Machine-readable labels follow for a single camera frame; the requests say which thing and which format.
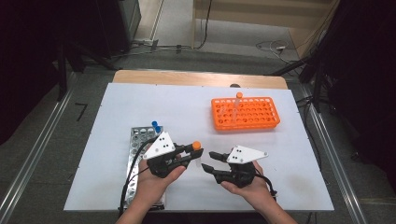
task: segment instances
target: gray floor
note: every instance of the gray floor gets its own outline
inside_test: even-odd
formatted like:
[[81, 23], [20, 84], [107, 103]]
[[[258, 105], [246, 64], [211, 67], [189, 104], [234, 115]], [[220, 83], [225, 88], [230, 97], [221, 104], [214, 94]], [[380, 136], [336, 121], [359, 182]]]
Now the gray floor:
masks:
[[[196, 51], [182, 51], [181, 54], [162, 51], [129, 56], [115, 59], [114, 64], [125, 69], [187, 70], [251, 75], [268, 74], [284, 65], [280, 60]], [[113, 71], [107, 71], [94, 63], [87, 67], [84, 74], [78, 74], [77, 86], [9, 223], [115, 222], [117, 219], [115, 212], [66, 213], [63, 211], [73, 181], [73, 174], [77, 170], [106, 84], [111, 82], [113, 76]], [[302, 98], [301, 85], [296, 77], [286, 74], [284, 78], [288, 81], [289, 88], [293, 91], [295, 98]], [[57, 88], [54, 88], [26, 118], [12, 138], [0, 146], [0, 168], [3, 171], [0, 176], [2, 195], [33, 146], [38, 133], [55, 105], [56, 98]], [[80, 121], [77, 119], [81, 107], [75, 103], [88, 104]], [[373, 165], [362, 164], [349, 158], [354, 150], [348, 142], [343, 124], [339, 118], [328, 114], [326, 105], [323, 105], [322, 108], [332, 140], [358, 197], [364, 199], [394, 198], [395, 195], [382, 171]], [[352, 223], [311, 119], [308, 119], [308, 126], [315, 136], [319, 151], [321, 151], [322, 173], [329, 182], [328, 190], [335, 207], [333, 212], [318, 213], [318, 223]], [[396, 220], [395, 205], [364, 203], [362, 208], [369, 223], [393, 223]], [[308, 216], [307, 213], [291, 212], [291, 214], [299, 223], [305, 223]], [[195, 223], [205, 220], [205, 216], [199, 214], [191, 214], [191, 218], [195, 220]]]

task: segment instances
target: table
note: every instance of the table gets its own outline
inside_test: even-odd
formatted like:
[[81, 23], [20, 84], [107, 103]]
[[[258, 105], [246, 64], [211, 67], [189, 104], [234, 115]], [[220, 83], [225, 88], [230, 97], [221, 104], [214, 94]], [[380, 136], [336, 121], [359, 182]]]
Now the table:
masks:
[[[211, 160], [209, 151], [226, 153], [236, 144], [267, 151], [269, 157], [259, 164], [279, 192], [278, 202], [285, 210], [333, 210], [296, 104], [282, 77], [119, 71], [113, 82], [107, 87], [64, 210], [117, 209], [126, 177], [131, 127], [147, 126], [154, 119], [178, 144], [201, 141], [205, 149], [202, 162], [220, 170], [227, 170], [228, 165]], [[227, 88], [233, 83], [243, 88]], [[258, 89], [260, 85], [279, 89]], [[281, 119], [278, 126], [264, 131], [216, 132], [210, 120], [210, 99], [237, 91], [246, 96], [271, 96]], [[216, 184], [213, 175], [206, 174], [193, 161], [166, 191], [165, 210], [253, 209]]]
[[[192, 46], [195, 19], [206, 19], [209, 1], [193, 1]], [[209, 19], [288, 27], [303, 58], [330, 24], [338, 4], [339, 0], [216, 0], [212, 2]]]

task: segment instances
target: white table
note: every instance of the white table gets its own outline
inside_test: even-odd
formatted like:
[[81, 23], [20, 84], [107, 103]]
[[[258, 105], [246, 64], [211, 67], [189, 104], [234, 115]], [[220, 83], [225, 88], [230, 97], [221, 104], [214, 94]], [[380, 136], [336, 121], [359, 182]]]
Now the white table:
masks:
[[[272, 97], [280, 123], [273, 130], [218, 133], [212, 125], [210, 100], [244, 96]], [[318, 168], [297, 106], [289, 90], [234, 89], [110, 83], [97, 114], [64, 210], [116, 210], [126, 178], [132, 127], [157, 120], [172, 140], [195, 140], [205, 149], [202, 163], [219, 170], [227, 164], [209, 158], [209, 151], [229, 152], [241, 145], [264, 150], [259, 161], [278, 191], [277, 201], [289, 211], [330, 211], [332, 201]], [[192, 161], [182, 177], [166, 191], [167, 211], [250, 211], [251, 206], [232, 195]]]

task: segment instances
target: orange test tube rack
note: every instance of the orange test tube rack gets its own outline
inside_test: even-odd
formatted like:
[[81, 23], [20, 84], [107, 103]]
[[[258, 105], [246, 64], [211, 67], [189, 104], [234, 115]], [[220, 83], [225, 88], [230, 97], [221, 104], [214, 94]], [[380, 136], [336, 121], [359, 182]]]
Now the orange test tube rack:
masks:
[[242, 97], [212, 99], [212, 115], [218, 131], [269, 129], [280, 122], [271, 97]]

